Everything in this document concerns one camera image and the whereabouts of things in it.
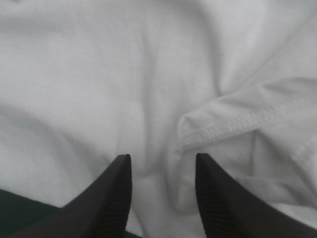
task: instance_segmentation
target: ribbed texture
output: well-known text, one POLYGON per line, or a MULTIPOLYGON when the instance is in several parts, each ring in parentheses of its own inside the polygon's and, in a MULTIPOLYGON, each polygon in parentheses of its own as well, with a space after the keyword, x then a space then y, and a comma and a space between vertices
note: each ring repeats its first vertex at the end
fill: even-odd
POLYGON ((207 238, 244 238, 206 167, 196 162, 196 195, 207 238))
POLYGON ((131 165, 121 169, 114 191, 102 208, 91 238, 123 238, 131 204, 131 165))

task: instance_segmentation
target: stitched hem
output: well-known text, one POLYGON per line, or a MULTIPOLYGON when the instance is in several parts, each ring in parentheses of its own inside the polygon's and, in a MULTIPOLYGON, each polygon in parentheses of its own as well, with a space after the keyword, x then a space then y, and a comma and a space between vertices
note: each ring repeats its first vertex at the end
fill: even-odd
POLYGON ((306 109, 315 105, 316 102, 314 103, 314 99, 316 99, 315 96, 296 98, 292 101, 275 105, 274 107, 253 110, 235 118, 206 126, 198 131, 182 136, 183 149, 215 142, 224 139, 224 137, 235 135, 237 132, 254 127, 257 128, 260 124, 269 123, 273 120, 285 119, 303 108, 306 109))

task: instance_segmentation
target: seam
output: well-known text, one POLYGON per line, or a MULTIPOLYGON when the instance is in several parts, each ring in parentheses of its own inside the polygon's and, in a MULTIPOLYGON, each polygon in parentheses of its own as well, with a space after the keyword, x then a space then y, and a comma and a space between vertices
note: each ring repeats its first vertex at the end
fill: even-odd
POLYGON ((296 98, 286 103, 275 105, 274 107, 252 110, 232 119, 214 123, 198 131, 182 136, 182 145, 183 147, 188 147, 190 145, 201 144, 204 142, 215 142, 226 134, 241 131, 261 123, 267 123, 272 120, 279 119, 282 116, 285 117, 293 115, 298 110, 307 108, 309 106, 308 104, 313 102, 312 98, 314 98, 314 96, 296 98))
POLYGON ((305 160, 304 158, 310 158, 314 154, 317 154, 317 150, 313 147, 314 144, 317 144, 317 135, 313 136, 296 149, 295 152, 292 153, 292 158, 297 162, 300 162, 301 165, 305 165, 308 160, 305 160))

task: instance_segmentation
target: white fabric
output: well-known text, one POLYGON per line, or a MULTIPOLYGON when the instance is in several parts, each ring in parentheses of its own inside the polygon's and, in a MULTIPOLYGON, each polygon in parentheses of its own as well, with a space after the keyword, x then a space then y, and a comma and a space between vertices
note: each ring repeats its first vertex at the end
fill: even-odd
POLYGON ((317 228, 317 1, 0 1, 0 188, 63 206, 132 156, 127 229, 200 238, 195 155, 317 228))

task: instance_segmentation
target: white t-shirt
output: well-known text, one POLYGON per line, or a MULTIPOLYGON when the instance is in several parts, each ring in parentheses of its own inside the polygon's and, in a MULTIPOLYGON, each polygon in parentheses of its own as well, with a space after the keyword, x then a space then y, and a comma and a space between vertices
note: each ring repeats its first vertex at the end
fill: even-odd
POLYGON ((204 237, 195 156, 317 228, 317 1, 0 1, 0 188, 55 206, 132 157, 127 230, 204 237))

